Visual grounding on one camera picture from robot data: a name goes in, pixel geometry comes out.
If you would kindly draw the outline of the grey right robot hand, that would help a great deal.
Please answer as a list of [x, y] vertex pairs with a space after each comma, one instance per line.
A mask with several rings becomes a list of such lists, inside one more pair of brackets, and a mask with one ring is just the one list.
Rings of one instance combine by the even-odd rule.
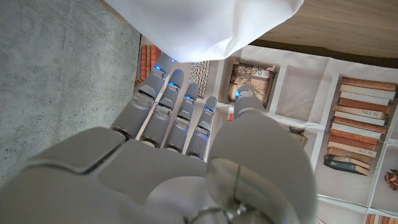
[[1, 187], [2, 223], [312, 223], [310, 161], [249, 85], [234, 120], [211, 135], [209, 98], [190, 141], [197, 100], [162, 54], [110, 128], [82, 131], [33, 157]]

